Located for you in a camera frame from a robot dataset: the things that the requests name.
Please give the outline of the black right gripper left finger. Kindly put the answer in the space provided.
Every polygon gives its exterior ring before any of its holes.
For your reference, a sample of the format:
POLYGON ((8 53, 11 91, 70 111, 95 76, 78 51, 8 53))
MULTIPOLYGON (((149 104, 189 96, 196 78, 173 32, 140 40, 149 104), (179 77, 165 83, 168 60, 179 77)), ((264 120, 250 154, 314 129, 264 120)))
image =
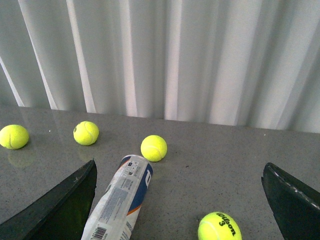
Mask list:
POLYGON ((27 208, 1 223, 2 240, 79 240, 95 197, 90 160, 27 208))

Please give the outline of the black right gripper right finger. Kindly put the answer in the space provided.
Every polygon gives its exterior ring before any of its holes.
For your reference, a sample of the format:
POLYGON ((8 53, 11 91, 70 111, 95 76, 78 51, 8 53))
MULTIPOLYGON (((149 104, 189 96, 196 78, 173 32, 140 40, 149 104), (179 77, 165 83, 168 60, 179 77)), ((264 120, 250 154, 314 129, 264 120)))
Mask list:
POLYGON ((320 193, 268 162, 261 183, 285 240, 320 238, 320 193))

